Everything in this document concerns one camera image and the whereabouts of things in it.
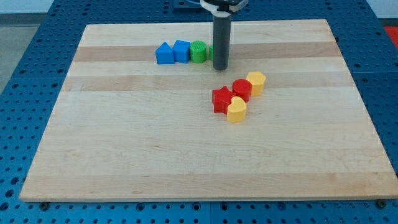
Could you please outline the white rod mount clamp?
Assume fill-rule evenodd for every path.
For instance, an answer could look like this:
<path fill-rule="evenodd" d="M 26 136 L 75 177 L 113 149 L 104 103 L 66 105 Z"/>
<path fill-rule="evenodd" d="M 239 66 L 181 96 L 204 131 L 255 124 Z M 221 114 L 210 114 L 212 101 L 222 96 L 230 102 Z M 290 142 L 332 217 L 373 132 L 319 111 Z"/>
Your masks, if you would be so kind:
<path fill-rule="evenodd" d="M 237 13 L 249 0 L 200 0 L 200 6 L 215 17 L 228 17 Z"/>

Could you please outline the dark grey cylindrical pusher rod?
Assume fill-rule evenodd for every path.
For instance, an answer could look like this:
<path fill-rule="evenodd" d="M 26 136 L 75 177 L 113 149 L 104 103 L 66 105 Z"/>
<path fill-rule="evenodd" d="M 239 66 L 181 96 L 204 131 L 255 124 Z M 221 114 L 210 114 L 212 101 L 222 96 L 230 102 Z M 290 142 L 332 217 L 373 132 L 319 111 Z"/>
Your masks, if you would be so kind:
<path fill-rule="evenodd" d="M 213 68 L 226 70 L 229 62 L 231 16 L 213 18 Z"/>

